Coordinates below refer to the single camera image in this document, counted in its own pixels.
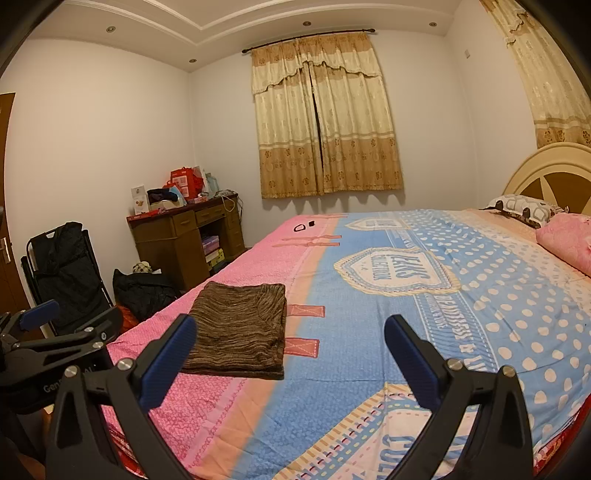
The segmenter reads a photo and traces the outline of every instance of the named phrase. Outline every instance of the folded brown cloth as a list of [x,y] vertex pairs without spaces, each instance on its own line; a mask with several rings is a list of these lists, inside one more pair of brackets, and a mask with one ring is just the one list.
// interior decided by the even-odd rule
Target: folded brown cloth
[[197,341],[181,372],[283,380],[285,285],[208,283],[189,312]]

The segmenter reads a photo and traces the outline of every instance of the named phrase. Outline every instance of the black bag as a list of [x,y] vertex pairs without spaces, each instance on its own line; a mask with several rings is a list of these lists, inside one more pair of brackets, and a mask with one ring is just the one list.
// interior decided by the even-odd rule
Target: black bag
[[31,238],[31,245],[41,301],[53,299],[60,305],[60,317],[53,321],[58,334],[72,332],[111,306],[81,223],[68,222],[56,228],[51,238],[45,233]]
[[132,273],[125,275],[113,272],[115,300],[131,310],[140,322],[170,305],[178,297],[177,289],[161,273]]

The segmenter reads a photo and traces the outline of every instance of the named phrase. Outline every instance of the pink pillow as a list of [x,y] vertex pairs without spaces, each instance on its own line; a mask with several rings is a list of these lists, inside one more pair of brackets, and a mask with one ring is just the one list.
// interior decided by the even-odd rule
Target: pink pillow
[[535,231],[535,238],[546,250],[591,277],[591,217],[557,213]]

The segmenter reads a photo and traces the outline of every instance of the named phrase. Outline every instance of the polka dot pattern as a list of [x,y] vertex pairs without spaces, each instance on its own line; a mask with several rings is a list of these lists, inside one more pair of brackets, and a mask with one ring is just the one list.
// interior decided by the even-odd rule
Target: polka dot pattern
[[[497,230],[476,214],[425,212],[396,215],[412,225],[415,242],[418,238],[433,242],[420,244],[420,248],[447,247],[445,254],[439,253],[445,259],[438,260],[451,268],[462,284],[450,297],[455,304],[457,296],[463,299],[466,321],[478,320],[476,329],[470,323],[471,332],[465,333],[465,321],[459,320],[459,315],[450,316],[449,324],[440,327],[440,335],[451,334],[453,328],[458,337],[464,337],[451,338],[450,347],[455,346],[457,352],[461,345],[460,358],[471,359],[473,368],[482,369],[478,356],[488,348],[497,365],[510,364],[517,369],[532,438],[542,446],[573,409],[580,407],[584,394],[591,392],[591,357],[587,355],[591,353],[591,322],[580,307],[591,305],[591,288],[571,281],[572,270],[561,270],[560,263],[541,247]],[[416,220],[420,215],[423,220]],[[423,313],[426,318],[430,315],[428,308]],[[431,331],[433,338],[437,331]],[[476,334],[486,339],[485,346],[478,344]],[[570,387],[567,382],[569,389],[565,390],[567,378]]]

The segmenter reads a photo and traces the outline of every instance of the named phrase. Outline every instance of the metal bolt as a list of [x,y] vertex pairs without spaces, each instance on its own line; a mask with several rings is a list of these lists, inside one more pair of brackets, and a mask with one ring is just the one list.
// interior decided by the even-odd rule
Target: metal bolt
[[509,377],[509,378],[513,378],[514,376],[517,375],[515,368],[513,368],[510,365],[504,365],[501,370],[503,370],[503,375],[505,375],[506,377]]
[[462,369],[464,364],[461,360],[458,360],[457,358],[450,358],[449,360],[447,360],[447,366],[451,368],[454,372],[457,372]]
[[117,368],[119,370],[129,370],[132,366],[134,366],[134,360],[132,358],[122,358],[117,362]]
[[78,374],[78,367],[75,365],[70,365],[68,368],[66,368],[66,371],[64,372],[64,375],[67,378],[75,377],[77,374]]

